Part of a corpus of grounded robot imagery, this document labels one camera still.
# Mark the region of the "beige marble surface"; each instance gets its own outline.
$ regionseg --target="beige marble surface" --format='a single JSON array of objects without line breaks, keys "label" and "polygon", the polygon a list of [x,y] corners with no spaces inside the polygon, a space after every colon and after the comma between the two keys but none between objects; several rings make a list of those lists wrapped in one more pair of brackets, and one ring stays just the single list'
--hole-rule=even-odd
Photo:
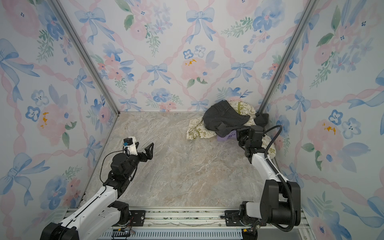
[{"label": "beige marble surface", "polygon": [[[96,166],[84,200],[102,186],[101,162],[121,150],[123,139],[135,136],[138,151],[154,142],[154,157],[140,162],[136,176],[119,201],[130,206],[234,207],[258,200],[263,191],[258,171],[248,162],[235,139],[226,142],[186,139],[189,119],[203,113],[121,113]],[[101,179],[111,170],[111,154]]]}]

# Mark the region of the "dark gray jeans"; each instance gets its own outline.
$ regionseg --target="dark gray jeans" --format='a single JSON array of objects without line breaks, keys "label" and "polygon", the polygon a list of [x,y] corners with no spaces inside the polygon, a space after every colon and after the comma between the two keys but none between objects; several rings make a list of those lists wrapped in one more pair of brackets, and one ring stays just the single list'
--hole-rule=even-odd
[{"label": "dark gray jeans", "polygon": [[232,130],[244,127],[249,118],[249,115],[238,114],[226,100],[223,100],[204,113],[203,121],[208,130],[215,131],[219,137],[225,137]]}]

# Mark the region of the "metal bracket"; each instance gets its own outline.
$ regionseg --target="metal bracket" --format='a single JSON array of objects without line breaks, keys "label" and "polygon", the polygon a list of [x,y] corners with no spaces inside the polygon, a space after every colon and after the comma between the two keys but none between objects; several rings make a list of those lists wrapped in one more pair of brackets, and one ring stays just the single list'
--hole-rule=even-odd
[{"label": "metal bracket", "polygon": [[[224,211],[224,215],[229,215],[229,214],[232,214],[232,213],[235,213],[235,212],[238,212],[238,210],[226,210],[226,211]],[[227,225],[227,227],[240,227],[240,226],[244,226],[240,222],[240,216],[239,215],[234,215],[234,216],[231,216],[230,218],[226,219],[225,220],[225,224]]]},{"label": "metal bracket", "polygon": [[131,215],[133,216],[131,226],[133,227],[142,227],[144,226],[145,220],[145,210],[130,210]]}]

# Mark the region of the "wall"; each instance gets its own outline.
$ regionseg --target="wall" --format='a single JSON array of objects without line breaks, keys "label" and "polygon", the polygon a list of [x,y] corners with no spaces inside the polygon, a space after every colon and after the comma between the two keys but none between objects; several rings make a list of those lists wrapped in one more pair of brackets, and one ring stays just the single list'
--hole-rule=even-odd
[{"label": "wall", "polygon": [[258,107],[306,3],[61,1],[122,111]]},{"label": "wall", "polygon": [[75,207],[115,121],[41,0],[0,7],[0,238],[39,239]]},{"label": "wall", "polygon": [[270,101],[276,158],[318,240],[384,239],[383,10],[320,0]]}]

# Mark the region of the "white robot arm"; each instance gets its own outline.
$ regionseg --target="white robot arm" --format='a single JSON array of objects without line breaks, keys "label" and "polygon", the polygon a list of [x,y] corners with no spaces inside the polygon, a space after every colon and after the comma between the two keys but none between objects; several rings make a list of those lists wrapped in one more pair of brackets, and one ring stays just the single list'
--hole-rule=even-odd
[{"label": "white robot arm", "polygon": [[137,152],[138,145],[135,137],[124,139],[124,153],[113,157],[112,170],[99,191],[60,223],[47,225],[40,240],[95,240],[116,223],[121,226],[131,224],[133,217],[129,205],[116,200],[134,178],[138,163],[153,157],[153,143],[145,148],[145,153]]},{"label": "white robot arm", "polygon": [[[279,131],[264,149],[262,147],[263,136],[277,127],[280,128]],[[238,144],[245,150],[245,156],[249,162],[259,171],[262,181],[264,181],[264,190],[259,201],[244,201],[240,205],[239,211],[226,211],[226,215],[222,218],[252,227],[254,234],[259,226],[265,226],[267,223],[285,232],[300,224],[300,186],[296,182],[289,182],[277,170],[268,155],[270,146],[282,128],[281,125],[277,125],[265,132],[262,127],[256,125],[237,129]],[[287,200],[280,201],[279,194],[282,194]]]}]

